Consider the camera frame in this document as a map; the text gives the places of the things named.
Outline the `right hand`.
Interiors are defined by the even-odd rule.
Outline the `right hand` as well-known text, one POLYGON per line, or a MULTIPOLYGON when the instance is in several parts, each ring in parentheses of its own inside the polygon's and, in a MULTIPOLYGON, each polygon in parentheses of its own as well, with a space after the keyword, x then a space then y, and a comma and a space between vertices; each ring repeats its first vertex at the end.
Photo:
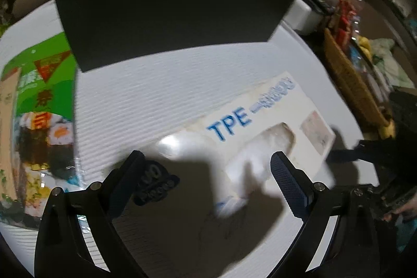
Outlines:
POLYGON ((399 214, 401 214, 405 220, 415 218, 417 215, 416 198, 409 200, 407 203, 405 203, 398 209, 393 210, 390 213, 386 214, 382 219, 384 221, 391 221, 394 215, 399 215, 399 214))

